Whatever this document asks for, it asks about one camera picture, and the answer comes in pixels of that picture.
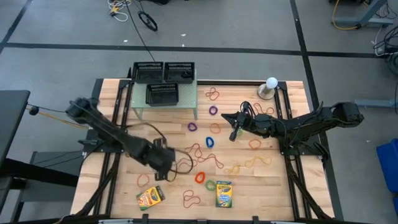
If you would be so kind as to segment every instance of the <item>gray floor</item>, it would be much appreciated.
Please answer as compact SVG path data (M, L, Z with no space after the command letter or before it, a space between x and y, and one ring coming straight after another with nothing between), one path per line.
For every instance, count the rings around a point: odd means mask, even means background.
M327 0L296 0L307 49L318 52L371 53L377 28L352 32L330 24ZM0 0L0 39L7 33L24 0ZM232 47L300 50L289 0L173 0L166 6L143 2L158 22L153 33L134 18L149 46ZM130 21L107 16L105 1L33 0L9 42L28 44L142 45ZM340 6L338 15L359 14L363 6ZM308 89L301 56L153 52L161 61L194 61L198 78L302 80ZM28 89L29 102L59 110L68 101L91 93L96 78L125 77L135 61L148 61L143 51L5 48L0 54L0 89ZM390 99L398 78L383 60L310 57L318 97L325 105L357 98ZM396 138L393 110L361 109L357 128L327 132L345 220L398 223L376 155L376 147ZM76 151L85 132L42 116L26 114L9 157L28 162L32 151ZM9 218L13 192L0 215ZM21 220L60 217L71 202L32 203Z

